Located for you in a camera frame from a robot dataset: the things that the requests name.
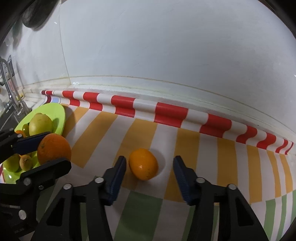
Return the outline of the thin chrome faucet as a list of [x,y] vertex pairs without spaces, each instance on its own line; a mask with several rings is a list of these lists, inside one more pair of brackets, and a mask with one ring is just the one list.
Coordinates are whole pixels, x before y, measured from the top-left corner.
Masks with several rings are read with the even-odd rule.
[[1,58],[1,77],[1,83],[3,83],[6,87],[9,96],[8,107],[11,108],[13,106],[16,110],[17,116],[19,116],[21,113],[24,115],[29,114],[31,110],[22,100],[19,92],[17,91],[16,86],[14,85],[9,63],[3,58]]

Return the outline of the small green citrus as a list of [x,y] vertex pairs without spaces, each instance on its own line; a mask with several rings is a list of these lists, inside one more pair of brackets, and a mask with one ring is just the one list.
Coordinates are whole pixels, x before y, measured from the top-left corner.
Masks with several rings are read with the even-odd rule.
[[30,133],[29,133],[29,123],[26,123],[26,124],[23,125],[22,131],[24,132],[26,137],[28,137],[30,135]]

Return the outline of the colourful striped tablecloth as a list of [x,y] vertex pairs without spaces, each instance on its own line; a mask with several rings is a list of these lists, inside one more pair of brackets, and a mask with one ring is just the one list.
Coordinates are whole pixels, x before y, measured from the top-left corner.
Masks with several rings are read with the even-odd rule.
[[[211,184],[238,187],[267,240],[295,240],[295,143],[253,126],[162,102],[70,90],[44,90],[43,104],[25,116],[46,114],[71,147],[70,172],[40,192],[37,221],[60,189],[89,184],[126,158],[117,199],[105,211],[112,240],[188,240],[194,206],[183,199],[175,156]],[[157,159],[157,175],[139,180],[128,158],[136,149]],[[1,163],[1,184],[16,184],[21,168]]]

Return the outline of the large green apple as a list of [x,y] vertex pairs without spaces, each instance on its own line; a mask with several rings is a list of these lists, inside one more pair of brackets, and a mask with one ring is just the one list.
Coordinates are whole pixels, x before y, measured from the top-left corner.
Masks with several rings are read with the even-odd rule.
[[30,136],[52,131],[53,121],[46,114],[36,113],[29,122]]

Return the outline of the small yellow-green fruit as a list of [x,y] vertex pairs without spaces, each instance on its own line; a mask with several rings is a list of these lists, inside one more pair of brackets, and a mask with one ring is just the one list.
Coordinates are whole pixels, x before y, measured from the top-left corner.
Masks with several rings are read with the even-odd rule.
[[29,171],[29,170],[32,169],[33,161],[32,161],[32,158],[29,155],[22,155],[20,157],[19,164],[20,164],[20,168],[23,171]]

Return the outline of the green-orange tangerine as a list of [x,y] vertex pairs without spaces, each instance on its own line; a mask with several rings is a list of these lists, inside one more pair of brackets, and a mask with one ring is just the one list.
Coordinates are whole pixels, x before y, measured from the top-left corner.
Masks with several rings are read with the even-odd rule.
[[17,172],[20,168],[19,154],[13,154],[3,162],[3,167],[10,172]]

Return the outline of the black frying pan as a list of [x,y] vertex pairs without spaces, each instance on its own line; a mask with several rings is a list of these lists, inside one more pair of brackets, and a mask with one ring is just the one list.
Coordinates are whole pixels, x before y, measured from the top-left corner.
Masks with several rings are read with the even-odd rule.
[[27,28],[39,28],[47,20],[58,0],[36,0],[22,14],[22,22]]

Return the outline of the large front orange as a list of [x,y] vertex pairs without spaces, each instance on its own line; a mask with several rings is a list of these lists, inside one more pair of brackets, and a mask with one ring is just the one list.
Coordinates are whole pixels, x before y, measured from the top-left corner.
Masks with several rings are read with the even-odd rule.
[[40,165],[58,159],[71,160],[72,152],[69,142],[61,135],[50,133],[40,142],[37,149],[37,158]]

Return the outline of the small orange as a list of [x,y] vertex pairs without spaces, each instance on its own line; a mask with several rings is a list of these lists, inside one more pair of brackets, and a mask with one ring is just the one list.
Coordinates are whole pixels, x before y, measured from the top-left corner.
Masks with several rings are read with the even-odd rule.
[[133,175],[142,181],[154,178],[159,170],[156,157],[149,150],[143,148],[132,151],[128,163]]

